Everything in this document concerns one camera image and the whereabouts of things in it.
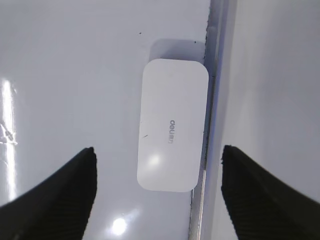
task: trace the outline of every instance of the white surface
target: white surface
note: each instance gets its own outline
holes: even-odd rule
[[[203,59],[208,13],[209,0],[0,0],[1,115],[17,142],[0,145],[0,205],[94,146],[84,240],[186,240],[190,193],[137,182],[141,83],[150,58]]]
[[[230,2],[236,11],[229,9],[226,23],[213,139],[217,151],[209,161],[218,166],[223,146],[237,146],[320,202],[320,1]],[[236,240],[221,195],[221,173],[219,168],[213,227],[206,231],[212,240]]]
[[[137,180],[152,191],[198,182],[208,71],[196,61],[156,59],[143,71]]]

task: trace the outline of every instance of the ribbed rubber pad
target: ribbed rubber pad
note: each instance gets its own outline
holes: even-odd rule
[[[320,204],[225,146],[222,195],[239,240],[320,240]]]
[[[97,159],[86,148],[0,208],[0,240],[81,240],[97,192]]]

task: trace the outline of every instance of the white wall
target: white wall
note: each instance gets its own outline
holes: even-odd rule
[[[11,85],[17,141],[0,145],[0,205],[94,146],[98,192],[84,239],[186,240],[190,192],[137,182],[141,81],[154,58],[203,61],[209,3],[0,0],[0,80]]]
[[[229,1],[203,239],[237,239],[220,190],[224,145],[320,202],[319,16],[318,0]]]

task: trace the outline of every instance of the deli logo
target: deli logo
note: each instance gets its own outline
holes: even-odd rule
[[[168,144],[173,144],[174,143],[174,138],[175,138],[175,129],[176,128],[176,122],[175,120],[170,121],[170,126],[169,126],[169,138],[168,138]]]

